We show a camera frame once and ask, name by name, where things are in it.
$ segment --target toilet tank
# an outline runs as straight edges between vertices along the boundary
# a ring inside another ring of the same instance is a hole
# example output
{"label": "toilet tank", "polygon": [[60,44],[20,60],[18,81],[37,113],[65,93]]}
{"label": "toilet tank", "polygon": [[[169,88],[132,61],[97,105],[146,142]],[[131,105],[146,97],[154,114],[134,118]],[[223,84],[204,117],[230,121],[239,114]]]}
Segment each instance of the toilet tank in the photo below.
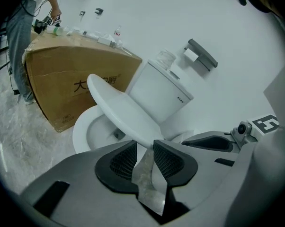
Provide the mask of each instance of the toilet tank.
{"label": "toilet tank", "polygon": [[129,95],[158,125],[193,99],[179,79],[152,61],[145,65]]}

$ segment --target person's hand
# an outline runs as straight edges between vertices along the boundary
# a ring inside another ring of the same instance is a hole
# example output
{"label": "person's hand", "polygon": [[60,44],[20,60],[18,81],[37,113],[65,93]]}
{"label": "person's hand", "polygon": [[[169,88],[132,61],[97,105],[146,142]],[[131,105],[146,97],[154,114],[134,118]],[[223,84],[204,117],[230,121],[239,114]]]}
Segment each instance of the person's hand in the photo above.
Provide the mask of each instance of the person's hand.
{"label": "person's hand", "polygon": [[60,15],[60,14],[62,14],[61,10],[59,8],[56,8],[56,9],[52,9],[50,16],[53,20],[55,20],[57,15]]}

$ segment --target blue jeans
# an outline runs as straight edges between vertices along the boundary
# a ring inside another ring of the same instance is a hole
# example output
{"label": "blue jeans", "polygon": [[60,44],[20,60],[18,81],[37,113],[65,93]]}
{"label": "blue jeans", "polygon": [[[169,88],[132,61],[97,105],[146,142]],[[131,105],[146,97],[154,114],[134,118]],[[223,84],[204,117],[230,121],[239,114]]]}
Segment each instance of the blue jeans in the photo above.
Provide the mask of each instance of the blue jeans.
{"label": "blue jeans", "polygon": [[[22,3],[30,14],[34,14],[36,7],[35,1],[23,0]],[[32,101],[34,97],[27,81],[26,71],[21,57],[25,49],[31,43],[32,21],[33,16],[27,14],[21,5],[19,5],[10,16],[6,27],[9,43],[9,58],[14,80],[20,94],[26,102]]]}

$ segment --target toilet lid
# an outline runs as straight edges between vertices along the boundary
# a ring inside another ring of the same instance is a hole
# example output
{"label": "toilet lid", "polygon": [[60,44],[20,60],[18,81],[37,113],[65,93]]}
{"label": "toilet lid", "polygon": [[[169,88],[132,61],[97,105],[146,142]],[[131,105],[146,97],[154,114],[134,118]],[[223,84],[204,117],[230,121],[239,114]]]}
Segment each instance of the toilet lid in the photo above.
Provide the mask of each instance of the toilet lid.
{"label": "toilet lid", "polygon": [[128,94],[95,74],[88,76],[87,84],[104,114],[126,135],[146,148],[163,140],[159,125]]}

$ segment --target marble floor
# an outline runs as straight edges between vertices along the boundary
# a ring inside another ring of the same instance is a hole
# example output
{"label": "marble floor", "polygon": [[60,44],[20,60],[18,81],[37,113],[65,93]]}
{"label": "marble floor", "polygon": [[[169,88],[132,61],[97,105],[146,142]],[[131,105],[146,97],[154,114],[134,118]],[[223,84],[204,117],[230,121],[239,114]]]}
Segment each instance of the marble floor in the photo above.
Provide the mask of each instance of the marble floor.
{"label": "marble floor", "polygon": [[[6,63],[0,55],[0,66]],[[57,133],[37,104],[13,95],[6,68],[0,71],[0,179],[21,193],[33,180],[75,154],[72,128]]]}

